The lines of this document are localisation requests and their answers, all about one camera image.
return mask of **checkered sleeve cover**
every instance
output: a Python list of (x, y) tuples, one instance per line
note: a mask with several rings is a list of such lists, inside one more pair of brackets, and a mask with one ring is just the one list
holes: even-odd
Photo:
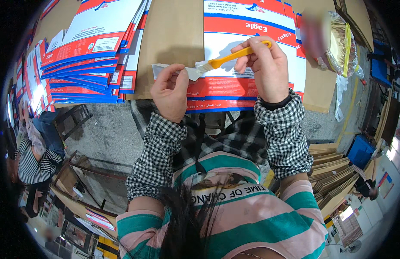
[(301, 98), (289, 90), (292, 100), (284, 107), (267, 110), (258, 97), (254, 105), (257, 121), (264, 126), (267, 141), (267, 160), (277, 180), (301, 172), (309, 172), (313, 157), (309, 154), (301, 121), (305, 109)]
[(181, 149), (187, 127), (180, 127), (155, 112), (151, 113), (144, 136), (144, 150), (127, 178), (128, 199), (158, 198), (159, 186), (171, 186), (173, 155)]

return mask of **white plastic bag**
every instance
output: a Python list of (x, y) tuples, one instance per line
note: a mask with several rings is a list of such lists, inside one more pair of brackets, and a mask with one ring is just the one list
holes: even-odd
[(335, 104), (335, 118), (338, 122), (344, 119), (341, 108), (339, 105), (342, 103), (342, 93), (347, 90), (348, 79), (341, 75), (337, 75), (337, 102)]

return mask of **blue bin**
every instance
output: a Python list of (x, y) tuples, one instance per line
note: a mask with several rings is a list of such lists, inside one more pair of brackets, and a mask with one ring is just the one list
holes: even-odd
[(357, 167), (364, 169), (375, 150), (363, 135), (358, 135), (348, 153), (349, 160)]

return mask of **brush handle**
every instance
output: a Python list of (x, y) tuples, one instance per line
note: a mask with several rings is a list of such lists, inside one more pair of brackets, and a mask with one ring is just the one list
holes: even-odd
[[(270, 48), (272, 46), (272, 43), (270, 41), (267, 41), (267, 40), (266, 41), (262, 41), (262, 43), (263, 44), (267, 44), (268, 48)], [(212, 65), (212, 67), (214, 69), (216, 69), (216, 68), (219, 68), (224, 63), (226, 63), (227, 61), (234, 60), (236, 58), (247, 56), (247, 55), (250, 55), (250, 54), (253, 54), (253, 53), (254, 53), (254, 51), (253, 51), (252, 47), (247, 47), (247, 48), (241, 49), (241, 50), (239, 50), (239, 51), (237, 51), (237, 52), (235, 52), (233, 54), (230, 54), (230, 55), (228, 55), (228, 56), (226, 56), (224, 58), (210, 60), (209, 64)]]

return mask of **paintbrush bristles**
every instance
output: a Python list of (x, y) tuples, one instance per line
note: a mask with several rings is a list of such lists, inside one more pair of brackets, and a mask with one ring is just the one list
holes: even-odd
[(206, 72), (208, 72), (208, 71), (211, 71), (211, 70), (213, 70), (214, 68), (212, 67), (212, 65), (210, 65), (209, 63), (206, 63), (206, 64), (204, 64), (204, 65), (201, 65), (201, 66), (199, 66), (199, 67), (197, 67), (197, 71), (199, 72), (199, 73), (202, 73), (202, 74), (204, 74), (204, 73), (206, 73)]

